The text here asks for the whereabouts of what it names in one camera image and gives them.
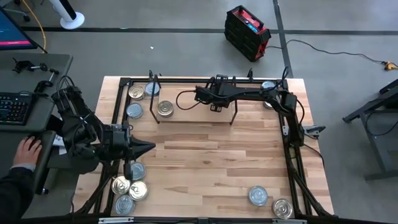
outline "wooden tabletop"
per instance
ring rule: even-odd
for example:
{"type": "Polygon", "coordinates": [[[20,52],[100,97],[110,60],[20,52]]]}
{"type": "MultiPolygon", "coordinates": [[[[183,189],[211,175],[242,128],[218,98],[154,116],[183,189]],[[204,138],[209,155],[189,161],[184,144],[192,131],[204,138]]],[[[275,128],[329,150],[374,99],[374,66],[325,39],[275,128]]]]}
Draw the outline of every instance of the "wooden tabletop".
{"type": "MultiPolygon", "coordinates": [[[[119,79],[105,77],[103,81],[96,115],[105,124],[112,120],[119,79]]],[[[287,81],[289,91],[297,95],[305,108],[303,125],[313,124],[304,81],[287,81]]],[[[164,85],[193,89],[197,84],[164,85]]],[[[119,123],[124,113],[124,98],[121,102],[119,123]]],[[[149,195],[137,202],[131,216],[273,218],[271,205],[274,200],[286,198],[291,201],[275,111],[264,109],[262,102],[238,101],[239,112],[232,126],[228,123],[157,124],[149,112],[149,102],[148,98],[138,101],[144,108],[144,115],[129,120],[136,138],[156,143],[155,149],[138,159],[147,169],[144,182],[148,185],[149,195]],[[269,194],[263,207],[254,206],[248,200],[248,191],[255,185],[263,186],[269,194]]],[[[301,117],[301,108],[297,108],[297,114],[301,117]]],[[[319,150],[316,140],[306,138],[305,143],[319,150]]],[[[301,147],[301,153],[308,188],[323,208],[333,213],[322,160],[306,147],[301,147]]],[[[93,193],[101,168],[99,165],[95,171],[79,177],[73,199],[75,208],[80,208],[93,193]]],[[[101,209],[106,205],[108,189],[109,184],[104,191],[101,209]]],[[[304,213],[300,190],[298,196],[304,213]]]]}

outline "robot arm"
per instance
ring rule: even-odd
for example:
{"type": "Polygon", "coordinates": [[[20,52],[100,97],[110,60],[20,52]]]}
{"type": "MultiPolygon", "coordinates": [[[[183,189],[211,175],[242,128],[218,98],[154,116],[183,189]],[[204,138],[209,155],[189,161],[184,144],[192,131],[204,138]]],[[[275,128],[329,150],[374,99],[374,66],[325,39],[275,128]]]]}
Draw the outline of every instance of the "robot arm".
{"type": "Polygon", "coordinates": [[[228,108],[229,104],[236,100],[266,101],[286,118],[289,142],[294,146],[303,146],[304,130],[296,114],[297,97],[287,90],[278,89],[277,86],[266,89],[236,87],[228,81],[228,77],[218,75],[211,78],[206,87],[196,86],[195,100],[205,105],[211,104],[210,110],[215,112],[228,108]]]}
{"type": "Polygon", "coordinates": [[[90,164],[85,167],[72,165],[79,174],[91,172],[99,162],[110,164],[113,160],[122,159],[124,176],[131,180],[130,161],[155,147],[154,143],[131,136],[127,121],[123,124],[103,124],[85,105],[80,89],[74,85],[61,90],[57,88],[52,99],[63,121],[57,133],[63,137],[71,163],[90,164]]]}

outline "tin can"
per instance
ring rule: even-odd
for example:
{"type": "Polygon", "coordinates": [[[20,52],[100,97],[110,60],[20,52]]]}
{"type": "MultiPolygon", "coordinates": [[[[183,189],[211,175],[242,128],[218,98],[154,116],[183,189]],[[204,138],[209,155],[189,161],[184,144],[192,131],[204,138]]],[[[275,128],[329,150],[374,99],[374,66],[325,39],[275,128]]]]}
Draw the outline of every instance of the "tin can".
{"type": "Polygon", "coordinates": [[[272,208],[275,215],[281,219],[289,219],[293,215],[293,206],[287,199],[276,200],[272,208]]]}
{"type": "Polygon", "coordinates": [[[122,195],[114,203],[114,210],[118,215],[129,215],[136,207],[134,200],[128,195],[122,195]]]}
{"type": "Polygon", "coordinates": [[[164,100],[157,106],[157,112],[164,118],[169,118],[173,115],[173,104],[170,101],[164,100]]]}
{"type": "Polygon", "coordinates": [[[129,195],[133,200],[142,200],[148,196],[147,185],[142,181],[134,182],[129,190],[129,195]]]}
{"type": "Polygon", "coordinates": [[[117,177],[113,182],[112,182],[112,191],[113,193],[117,195],[122,195],[125,194],[129,191],[130,189],[130,180],[126,180],[123,176],[117,177]]]}
{"type": "Polygon", "coordinates": [[[138,119],[144,114],[144,110],[139,103],[132,103],[126,109],[127,115],[132,119],[138,119]]]}
{"type": "MultiPolygon", "coordinates": [[[[261,84],[261,86],[264,88],[264,89],[267,89],[267,88],[274,88],[275,87],[275,83],[274,82],[271,82],[271,81],[265,81],[265,82],[263,82],[262,84],[261,84]]],[[[272,106],[271,106],[271,104],[269,104],[269,103],[267,103],[267,102],[262,102],[262,105],[264,106],[264,108],[265,109],[272,109],[272,106]]]]}
{"type": "Polygon", "coordinates": [[[141,86],[132,86],[129,89],[129,96],[133,100],[142,100],[144,99],[144,88],[141,86]]]}
{"type": "Polygon", "coordinates": [[[131,175],[132,180],[141,180],[145,177],[146,169],[144,165],[140,162],[131,163],[131,175]]]}
{"type": "Polygon", "coordinates": [[[249,200],[253,205],[263,206],[267,203],[267,191],[261,186],[254,186],[249,191],[249,200]]]}
{"type": "MultiPolygon", "coordinates": [[[[147,96],[152,96],[152,90],[154,87],[154,82],[149,82],[146,86],[145,86],[145,94],[147,96]]],[[[159,96],[159,91],[160,91],[160,86],[157,82],[155,82],[155,92],[154,92],[154,96],[159,96]]]]}

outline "black sleeve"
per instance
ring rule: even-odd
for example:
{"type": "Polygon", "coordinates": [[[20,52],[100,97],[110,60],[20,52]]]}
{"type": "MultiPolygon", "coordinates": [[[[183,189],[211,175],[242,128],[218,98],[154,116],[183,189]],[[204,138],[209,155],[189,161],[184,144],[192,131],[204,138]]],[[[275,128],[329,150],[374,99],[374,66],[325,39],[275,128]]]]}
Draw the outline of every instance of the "black sleeve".
{"type": "Polygon", "coordinates": [[[33,199],[33,172],[23,167],[12,168],[0,179],[0,220],[16,222],[33,199]]]}

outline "red and black case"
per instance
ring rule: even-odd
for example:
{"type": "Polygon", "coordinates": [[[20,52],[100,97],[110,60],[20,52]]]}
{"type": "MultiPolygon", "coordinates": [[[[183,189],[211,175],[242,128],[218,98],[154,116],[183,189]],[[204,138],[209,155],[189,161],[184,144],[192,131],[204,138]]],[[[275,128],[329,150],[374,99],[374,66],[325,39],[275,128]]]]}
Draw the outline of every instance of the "red and black case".
{"type": "Polygon", "coordinates": [[[264,56],[269,29],[245,7],[238,6],[226,13],[225,37],[251,62],[264,56]]]}

